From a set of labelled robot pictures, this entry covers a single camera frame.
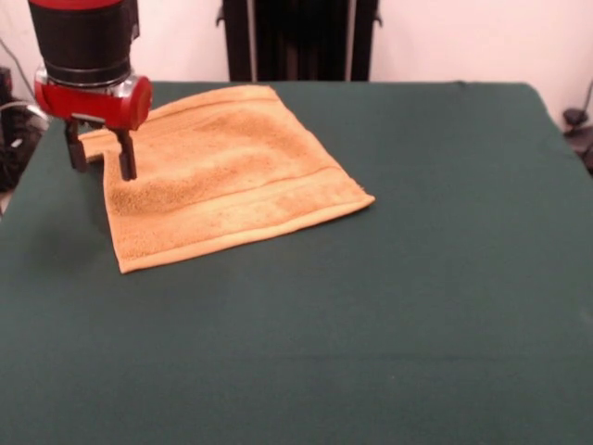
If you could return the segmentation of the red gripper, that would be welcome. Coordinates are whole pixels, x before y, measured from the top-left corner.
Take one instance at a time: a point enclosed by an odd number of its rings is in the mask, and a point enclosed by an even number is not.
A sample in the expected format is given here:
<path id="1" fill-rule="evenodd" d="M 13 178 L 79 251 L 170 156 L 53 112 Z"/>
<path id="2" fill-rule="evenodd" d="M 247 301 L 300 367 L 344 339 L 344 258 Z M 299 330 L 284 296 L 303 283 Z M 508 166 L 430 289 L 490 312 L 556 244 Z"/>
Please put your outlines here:
<path id="1" fill-rule="evenodd" d="M 74 88 L 50 80 L 45 67 L 35 72 L 36 101 L 46 114 L 65 123 L 71 167 L 87 171 L 87 161 L 79 138 L 78 121 L 101 124 L 114 131 L 120 144 L 120 173 L 124 181 L 137 178 L 133 142 L 136 131 L 147 119 L 152 106 L 153 86 L 145 76 L 131 74 L 122 83 L 101 88 Z"/>

